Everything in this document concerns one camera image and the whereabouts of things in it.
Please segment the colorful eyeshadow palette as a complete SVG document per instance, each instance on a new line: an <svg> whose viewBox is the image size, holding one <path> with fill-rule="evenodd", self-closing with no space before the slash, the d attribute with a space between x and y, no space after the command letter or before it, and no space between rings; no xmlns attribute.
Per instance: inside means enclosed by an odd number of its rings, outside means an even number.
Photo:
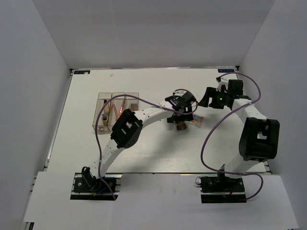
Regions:
<svg viewBox="0 0 307 230"><path fill-rule="evenodd" d="M197 114L193 114L193 119L191 121L189 121L189 123L191 125L197 126L197 127L201 127L202 123L204 121L204 117L201 115L197 115Z"/></svg>

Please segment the brown eyeshadow palette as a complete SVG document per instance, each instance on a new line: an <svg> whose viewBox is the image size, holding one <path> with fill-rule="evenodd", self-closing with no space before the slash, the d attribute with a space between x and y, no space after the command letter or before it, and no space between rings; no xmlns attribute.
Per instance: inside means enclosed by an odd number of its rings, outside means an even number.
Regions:
<svg viewBox="0 0 307 230"><path fill-rule="evenodd" d="M185 121L178 121L176 122L176 128L177 131L186 130L187 129L187 123Z"/></svg>

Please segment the orange makeup brush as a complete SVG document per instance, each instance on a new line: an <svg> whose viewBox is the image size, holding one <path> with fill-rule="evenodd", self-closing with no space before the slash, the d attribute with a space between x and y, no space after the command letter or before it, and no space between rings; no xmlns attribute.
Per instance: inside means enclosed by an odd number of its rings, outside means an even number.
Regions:
<svg viewBox="0 0 307 230"><path fill-rule="evenodd" d="M125 107L125 100L122 101L122 104L121 104L120 109L118 111L119 116L123 113L124 107Z"/></svg>

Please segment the beige foundation pump bottle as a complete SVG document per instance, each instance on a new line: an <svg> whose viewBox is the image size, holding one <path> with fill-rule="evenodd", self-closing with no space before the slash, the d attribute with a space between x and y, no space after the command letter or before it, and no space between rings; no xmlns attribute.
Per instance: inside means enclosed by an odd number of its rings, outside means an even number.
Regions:
<svg viewBox="0 0 307 230"><path fill-rule="evenodd" d="M105 113L109 117L109 104L107 103L107 100L104 100L104 110L102 113Z"/></svg>

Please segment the pink blush palette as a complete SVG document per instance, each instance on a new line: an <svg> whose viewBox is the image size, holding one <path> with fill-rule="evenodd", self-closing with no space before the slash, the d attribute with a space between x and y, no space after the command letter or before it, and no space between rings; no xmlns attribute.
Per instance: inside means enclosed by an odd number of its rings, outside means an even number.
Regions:
<svg viewBox="0 0 307 230"><path fill-rule="evenodd" d="M132 111L137 111L139 109L138 104L137 103L131 103L129 106L129 109Z"/></svg>

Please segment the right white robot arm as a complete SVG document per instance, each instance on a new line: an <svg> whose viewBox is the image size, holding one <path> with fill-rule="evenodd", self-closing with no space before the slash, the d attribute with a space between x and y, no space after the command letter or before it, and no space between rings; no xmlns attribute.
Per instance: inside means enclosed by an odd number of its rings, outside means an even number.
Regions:
<svg viewBox="0 0 307 230"><path fill-rule="evenodd" d="M234 185L234 179L241 178L254 165L274 159L277 155L280 123L269 119L254 105L254 101L243 94L242 80L227 80L218 77L217 88L208 87L199 102L201 107L224 109L236 114L243 123L238 153L232 160L220 168L216 180L217 187L228 191Z"/></svg>

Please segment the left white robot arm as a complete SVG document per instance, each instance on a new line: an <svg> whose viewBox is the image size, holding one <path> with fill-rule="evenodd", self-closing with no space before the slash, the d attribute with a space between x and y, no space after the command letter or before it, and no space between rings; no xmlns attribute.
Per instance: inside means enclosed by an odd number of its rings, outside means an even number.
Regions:
<svg viewBox="0 0 307 230"><path fill-rule="evenodd" d="M159 104L154 104L129 94L114 96L107 100L106 104L119 97L137 99L149 104L150 107L138 111L124 110L113 125L110 138L104 148L100 145L98 121L96 121L94 131L99 149L99 158L94 165L97 167L97 173L92 174L90 166L84 166L81 172L83 182L91 192L99 191L105 187L110 188L110 185L104 179L108 168L123 150L131 148L137 143L141 131L145 127L163 119L172 122L190 121L193 119L193 113L198 107L197 99L187 90L184 94L175 91Z"/></svg>

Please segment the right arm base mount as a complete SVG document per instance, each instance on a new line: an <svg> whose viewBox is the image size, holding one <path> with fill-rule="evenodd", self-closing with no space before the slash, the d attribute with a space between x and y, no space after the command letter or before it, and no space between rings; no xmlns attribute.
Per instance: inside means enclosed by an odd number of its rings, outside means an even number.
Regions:
<svg viewBox="0 0 307 230"><path fill-rule="evenodd" d="M202 204L246 203L245 187L241 178L199 176L195 180L201 188Z"/></svg>

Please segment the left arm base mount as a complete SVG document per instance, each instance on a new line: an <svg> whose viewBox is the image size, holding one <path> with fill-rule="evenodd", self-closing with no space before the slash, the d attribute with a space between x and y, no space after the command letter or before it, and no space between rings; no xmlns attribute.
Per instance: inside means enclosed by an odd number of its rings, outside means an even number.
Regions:
<svg viewBox="0 0 307 230"><path fill-rule="evenodd" d="M120 192L121 174L107 174L104 181L96 178L92 187L86 182L81 173L74 175L70 200L93 200L93 201L115 201Z"/></svg>

